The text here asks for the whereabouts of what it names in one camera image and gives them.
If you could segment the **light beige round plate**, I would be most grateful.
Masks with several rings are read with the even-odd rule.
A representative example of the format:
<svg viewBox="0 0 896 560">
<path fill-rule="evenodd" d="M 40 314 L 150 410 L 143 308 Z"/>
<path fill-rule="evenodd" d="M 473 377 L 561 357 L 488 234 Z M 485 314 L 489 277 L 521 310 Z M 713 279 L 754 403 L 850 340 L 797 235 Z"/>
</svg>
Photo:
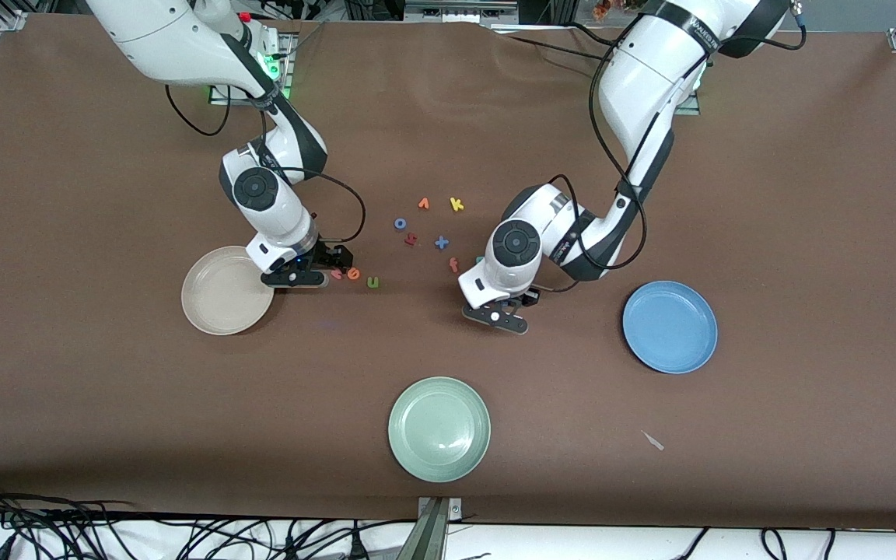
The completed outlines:
<svg viewBox="0 0 896 560">
<path fill-rule="evenodd" d="M 275 291 L 242 246 L 224 246 L 199 258 L 181 289 L 186 319 L 206 334 L 239 334 L 270 308 Z"/>
</svg>

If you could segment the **blue round plate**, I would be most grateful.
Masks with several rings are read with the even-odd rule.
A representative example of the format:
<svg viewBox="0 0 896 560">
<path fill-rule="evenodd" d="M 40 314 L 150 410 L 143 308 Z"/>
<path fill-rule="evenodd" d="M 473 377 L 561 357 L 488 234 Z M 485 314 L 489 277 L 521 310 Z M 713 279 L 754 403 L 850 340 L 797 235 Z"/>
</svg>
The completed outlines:
<svg viewBox="0 0 896 560">
<path fill-rule="evenodd" d="M 717 350 L 719 328 L 711 306 L 680 282 L 655 281 L 637 288 L 625 303 L 621 323 L 629 350 L 659 373 L 692 373 Z"/>
</svg>

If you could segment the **pale green round plate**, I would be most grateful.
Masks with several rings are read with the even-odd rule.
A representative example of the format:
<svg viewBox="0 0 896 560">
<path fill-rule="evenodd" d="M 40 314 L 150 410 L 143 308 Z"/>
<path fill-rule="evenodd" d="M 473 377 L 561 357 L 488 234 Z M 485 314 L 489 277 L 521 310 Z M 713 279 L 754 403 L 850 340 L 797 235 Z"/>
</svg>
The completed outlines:
<svg viewBox="0 0 896 560">
<path fill-rule="evenodd" d="M 448 376 L 417 380 L 391 408 L 387 438 L 395 460 L 419 481 L 448 483 L 485 457 L 492 424 L 487 404 L 468 383 Z"/>
</svg>

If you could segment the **brown table cover sheet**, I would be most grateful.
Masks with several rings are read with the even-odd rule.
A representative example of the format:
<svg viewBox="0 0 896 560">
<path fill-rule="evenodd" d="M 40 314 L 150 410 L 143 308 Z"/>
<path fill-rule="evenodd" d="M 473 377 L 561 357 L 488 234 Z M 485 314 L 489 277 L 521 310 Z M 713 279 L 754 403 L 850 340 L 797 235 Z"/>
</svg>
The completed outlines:
<svg viewBox="0 0 896 560">
<path fill-rule="evenodd" d="M 885 36 L 716 61 L 700 114 L 674 120 L 636 262 L 545 294 L 523 336 L 469 321 L 449 259 L 469 267 L 520 189 L 564 173 L 593 212 L 612 201 L 591 74 L 474 24 L 324 25 L 296 53 L 294 105 L 366 202 L 351 249 L 381 285 L 283 292 L 218 337 L 179 294 L 198 258 L 251 238 L 217 174 L 258 114 L 199 137 L 92 17 L 31 15 L 0 43 L 0 492 L 369 519 L 441 494 L 478 523 L 896 527 Z M 685 375 L 623 336 L 629 296 L 663 280 L 717 319 L 717 350 Z M 473 387 L 492 424 L 480 464 L 441 485 L 387 438 L 399 394 L 434 376 Z"/>
</svg>

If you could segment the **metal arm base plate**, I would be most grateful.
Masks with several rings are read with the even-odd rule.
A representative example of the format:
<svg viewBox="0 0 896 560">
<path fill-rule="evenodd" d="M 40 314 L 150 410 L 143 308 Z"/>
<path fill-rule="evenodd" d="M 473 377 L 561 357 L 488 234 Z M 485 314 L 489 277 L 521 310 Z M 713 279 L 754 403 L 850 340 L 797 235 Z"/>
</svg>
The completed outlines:
<svg viewBox="0 0 896 560">
<path fill-rule="evenodd" d="M 298 46 L 299 33 L 281 32 L 270 27 L 252 32 L 251 54 L 287 98 L 292 88 Z M 213 106 L 251 106 L 245 92 L 235 86 L 224 85 L 209 86 L 208 103 Z"/>
<path fill-rule="evenodd" d="M 698 116 L 700 114 L 697 89 L 701 85 L 701 77 L 706 68 L 707 59 L 707 54 L 701 54 L 696 63 L 683 75 L 681 84 L 683 96 L 675 107 L 675 114 L 679 114 L 679 116 Z"/>
</svg>

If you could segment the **grey metal frame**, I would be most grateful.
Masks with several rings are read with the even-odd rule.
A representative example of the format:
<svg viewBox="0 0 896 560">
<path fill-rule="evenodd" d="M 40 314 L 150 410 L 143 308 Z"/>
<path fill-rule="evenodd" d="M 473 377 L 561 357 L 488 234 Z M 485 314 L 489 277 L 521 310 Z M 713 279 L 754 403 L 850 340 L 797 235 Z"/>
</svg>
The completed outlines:
<svg viewBox="0 0 896 560">
<path fill-rule="evenodd" d="M 404 0 L 402 21 L 519 25 L 516 0 Z"/>
</svg>

